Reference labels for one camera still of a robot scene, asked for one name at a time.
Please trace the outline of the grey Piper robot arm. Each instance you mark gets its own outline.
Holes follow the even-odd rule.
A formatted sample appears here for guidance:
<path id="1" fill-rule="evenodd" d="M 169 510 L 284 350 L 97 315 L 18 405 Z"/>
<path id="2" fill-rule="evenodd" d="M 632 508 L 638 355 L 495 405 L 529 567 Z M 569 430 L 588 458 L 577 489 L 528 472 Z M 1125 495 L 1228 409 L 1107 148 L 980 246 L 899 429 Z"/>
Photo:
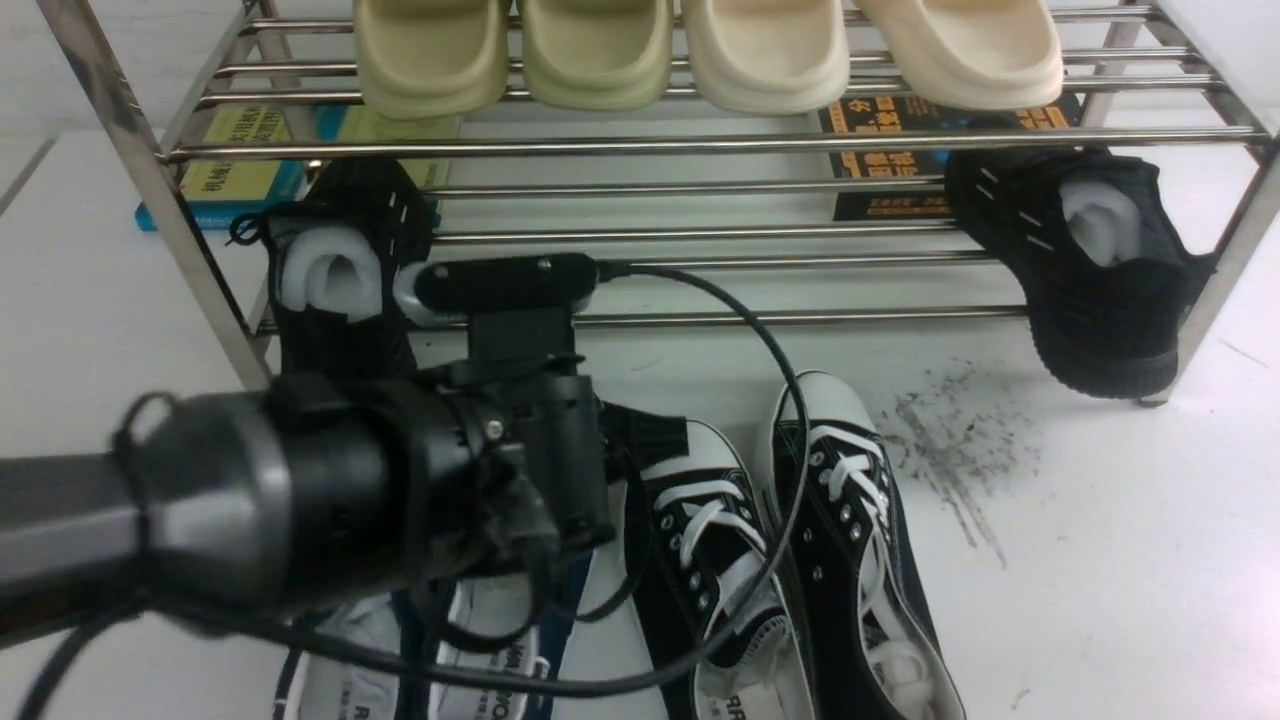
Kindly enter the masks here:
<path id="1" fill-rule="evenodd" d="M 3 646 L 136 593 L 291 615 L 435 582 L 550 580 L 612 542 L 612 483 L 689 452 L 681 416 L 608 404 L 580 356 L 393 380 L 293 374 L 132 407 L 105 454 L 3 461 Z"/>

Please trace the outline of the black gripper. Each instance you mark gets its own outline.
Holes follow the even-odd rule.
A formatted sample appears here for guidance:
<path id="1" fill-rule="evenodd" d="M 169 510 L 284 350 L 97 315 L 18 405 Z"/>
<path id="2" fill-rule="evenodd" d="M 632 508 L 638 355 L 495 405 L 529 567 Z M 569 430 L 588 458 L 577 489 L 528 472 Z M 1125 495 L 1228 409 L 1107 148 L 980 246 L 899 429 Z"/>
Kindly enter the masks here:
<path id="1" fill-rule="evenodd" d="M 598 402 L 576 357 L 458 361 L 385 387 L 416 582 L 557 571 L 616 538 L 608 477 L 689 455 L 687 419 Z"/>

